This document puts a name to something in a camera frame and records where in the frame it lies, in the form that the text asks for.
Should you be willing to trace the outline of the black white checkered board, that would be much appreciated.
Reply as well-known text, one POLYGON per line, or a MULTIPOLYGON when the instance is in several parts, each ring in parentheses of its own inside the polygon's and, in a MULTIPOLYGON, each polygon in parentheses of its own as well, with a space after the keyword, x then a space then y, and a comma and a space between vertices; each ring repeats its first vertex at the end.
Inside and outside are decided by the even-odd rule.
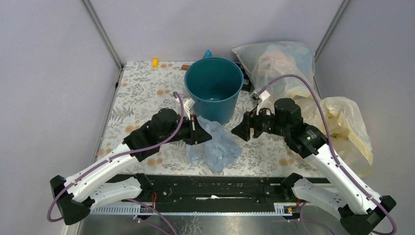
POLYGON ((239 66, 239 68, 241 69, 242 74, 243 74, 242 90, 243 91, 247 91, 247 92, 251 92, 251 90, 252 90, 252 83, 251 83, 251 81, 249 79, 249 76, 247 75, 247 73, 246 73, 246 71, 245 71, 245 69, 244 69, 244 67, 242 66, 241 63, 239 63, 239 62, 235 62, 235 63, 236 63, 237 66, 239 66))

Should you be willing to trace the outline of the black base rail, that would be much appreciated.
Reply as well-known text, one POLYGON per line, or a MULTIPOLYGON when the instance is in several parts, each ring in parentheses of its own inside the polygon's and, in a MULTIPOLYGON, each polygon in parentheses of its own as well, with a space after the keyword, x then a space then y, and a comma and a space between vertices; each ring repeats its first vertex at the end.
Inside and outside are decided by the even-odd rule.
POLYGON ((282 182, 284 177, 147 175, 144 190, 134 199, 158 203, 198 201, 244 203, 286 203, 295 207, 298 199, 282 182))

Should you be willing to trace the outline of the clear bag with stuffed items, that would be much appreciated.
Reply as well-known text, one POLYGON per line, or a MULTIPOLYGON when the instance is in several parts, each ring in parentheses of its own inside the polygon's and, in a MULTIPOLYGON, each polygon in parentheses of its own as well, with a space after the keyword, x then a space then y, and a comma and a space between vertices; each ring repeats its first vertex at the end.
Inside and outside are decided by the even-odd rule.
MULTIPOLYGON (((255 89, 261 89, 273 79, 294 74, 313 87, 315 73, 314 52, 304 43, 281 41, 248 44, 232 49, 245 69, 255 89)), ((294 77, 286 77, 273 83, 266 90, 270 101, 280 98, 311 97, 304 83, 294 77)))

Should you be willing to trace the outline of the teal plastic trash bin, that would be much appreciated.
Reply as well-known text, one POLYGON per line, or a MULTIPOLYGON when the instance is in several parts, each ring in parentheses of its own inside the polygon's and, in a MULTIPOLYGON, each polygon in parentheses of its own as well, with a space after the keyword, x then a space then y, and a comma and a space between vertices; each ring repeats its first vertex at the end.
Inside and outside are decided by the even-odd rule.
POLYGON ((195 101, 194 114, 224 125, 233 116, 243 86, 243 73, 228 59, 203 58, 187 69, 184 85, 195 101))

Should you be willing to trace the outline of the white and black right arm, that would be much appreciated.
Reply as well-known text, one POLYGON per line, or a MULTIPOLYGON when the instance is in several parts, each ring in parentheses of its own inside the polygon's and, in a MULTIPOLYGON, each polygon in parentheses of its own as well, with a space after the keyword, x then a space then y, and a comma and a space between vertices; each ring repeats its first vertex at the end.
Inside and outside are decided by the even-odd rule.
POLYGON ((290 150, 317 168, 337 193, 314 185, 292 173, 281 183, 281 197, 307 201, 336 217, 351 235, 368 235, 396 205, 391 196, 381 196, 365 184, 341 158, 334 158, 327 137, 315 126, 303 121, 300 107, 290 98, 275 102, 274 113, 268 108, 246 112, 232 133, 245 141, 262 133, 284 138, 290 150))

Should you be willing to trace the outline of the light blue plastic trash bag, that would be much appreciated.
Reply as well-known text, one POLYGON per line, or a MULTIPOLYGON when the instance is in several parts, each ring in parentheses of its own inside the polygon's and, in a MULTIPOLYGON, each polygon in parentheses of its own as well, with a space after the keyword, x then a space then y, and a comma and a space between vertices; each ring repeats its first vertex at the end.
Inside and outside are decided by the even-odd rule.
POLYGON ((201 116, 197 120, 212 139, 197 145, 187 145, 186 156, 192 165, 205 163, 214 172, 221 173, 225 167, 236 162, 242 154, 242 148, 220 123, 201 116))

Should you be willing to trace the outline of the floral patterned table cloth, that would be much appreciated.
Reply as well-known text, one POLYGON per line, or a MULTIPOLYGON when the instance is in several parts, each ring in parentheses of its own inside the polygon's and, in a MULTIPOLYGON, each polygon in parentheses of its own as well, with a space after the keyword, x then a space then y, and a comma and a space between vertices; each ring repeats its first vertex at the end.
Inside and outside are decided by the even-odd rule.
MULTIPOLYGON (((162 62, 154 68, 150 62, 128 62, 119 82, 109 122, 95 159, 110 154, 132 131, 140 128, 162 108, 180 110, 173 92, 182 98, 189 94, 184 86, 182 62, 162 62)), ((285 177, 297 173, 321 177, 321 173, 292 152, 282 137, 262 134, 246 142, 235 137, 242 154, 234 164, 224 167, 223 176, 285 177)), ((143 162, 124 169, 126 174, 214 175, 205 163, 191 164, 183 142, 163 145, 143 162)))

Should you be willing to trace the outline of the blue object behind bin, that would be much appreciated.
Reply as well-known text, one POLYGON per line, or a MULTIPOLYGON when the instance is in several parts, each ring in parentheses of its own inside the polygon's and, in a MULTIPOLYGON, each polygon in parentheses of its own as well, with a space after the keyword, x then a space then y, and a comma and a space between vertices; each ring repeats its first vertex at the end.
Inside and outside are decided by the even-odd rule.
POLYGON ((210 57, 212 57, 212 52, 210 50, 206 50, 203 55, 203 58, 210 58, 210 57))

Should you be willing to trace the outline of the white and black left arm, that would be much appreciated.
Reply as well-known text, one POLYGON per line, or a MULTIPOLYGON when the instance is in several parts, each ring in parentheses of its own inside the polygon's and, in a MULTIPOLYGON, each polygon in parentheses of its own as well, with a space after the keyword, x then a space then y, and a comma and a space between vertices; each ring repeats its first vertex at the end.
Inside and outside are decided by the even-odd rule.
POLYGON ((151 197, 152 186, 144 174, 118 183, 108 183, 126 167, 156 154, 165 143, 184 141, 196 145, 212 140, 195 115, 181 117, 163 108, 142 127, 134 130, 107 156, 67 178, 57 175, 50 180, 52 204, 57 206, 66 225, 75 224, 96 208, 116 201, 151 197))

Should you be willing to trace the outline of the small yellow block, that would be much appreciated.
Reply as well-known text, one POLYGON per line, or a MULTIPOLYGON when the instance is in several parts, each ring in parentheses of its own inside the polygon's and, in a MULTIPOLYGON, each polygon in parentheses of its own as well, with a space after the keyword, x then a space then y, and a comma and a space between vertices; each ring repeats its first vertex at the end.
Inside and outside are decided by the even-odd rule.
POLYGON ((153 61, 152 61, 152 67, 153 68, 157 68, 158 67, 158 64, 159 64, 158 58, 154 58, 153 61))

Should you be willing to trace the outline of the yellowish crumpled plastic bag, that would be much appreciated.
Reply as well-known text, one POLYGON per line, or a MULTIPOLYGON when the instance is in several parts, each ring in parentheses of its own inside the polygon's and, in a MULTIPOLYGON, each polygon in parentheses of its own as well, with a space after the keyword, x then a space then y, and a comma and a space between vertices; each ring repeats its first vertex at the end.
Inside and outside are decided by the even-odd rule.
POLYGON ((338 155, 359 177, 371 175, 372 146, 357 103, 336 96, 322 99, 320 106, 338 155))

